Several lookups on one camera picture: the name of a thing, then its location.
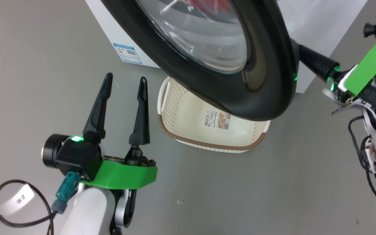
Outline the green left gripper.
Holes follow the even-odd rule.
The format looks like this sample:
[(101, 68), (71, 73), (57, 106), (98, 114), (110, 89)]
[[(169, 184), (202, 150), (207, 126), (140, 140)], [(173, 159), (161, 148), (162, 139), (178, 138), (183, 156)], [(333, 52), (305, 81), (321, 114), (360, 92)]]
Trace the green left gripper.
[[(99, 144), (105, 138), (106, 105), (112, 91), (113, 74), (107, 73), (83, 130), (83, 138)], [(137, 94), (138, 109), (133, 133), (130, 135), (130, 159), (142, 158), (140, 145), (150, 144), (148, 83), (141, 77)], [(84, 157), (81, 160), (82, 183), (110, 190), (136, 190), (156, 181), (158, 167), (154, 160), (142, 158), (142, 164), (126, 164), (123, 158)]]

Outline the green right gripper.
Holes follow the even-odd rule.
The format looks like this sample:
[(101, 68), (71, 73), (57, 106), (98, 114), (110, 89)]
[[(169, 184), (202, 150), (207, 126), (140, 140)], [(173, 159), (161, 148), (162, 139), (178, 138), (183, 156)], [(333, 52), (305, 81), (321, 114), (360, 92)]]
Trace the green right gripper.
[(330, 89), (322, 90), (325, 96), (340, 108), (362, 108), (376, 121), (376, 43), (348, 71), (340, 72), (338, 62), (300, 44), (299, 59), (325, 83), (333, 81)]

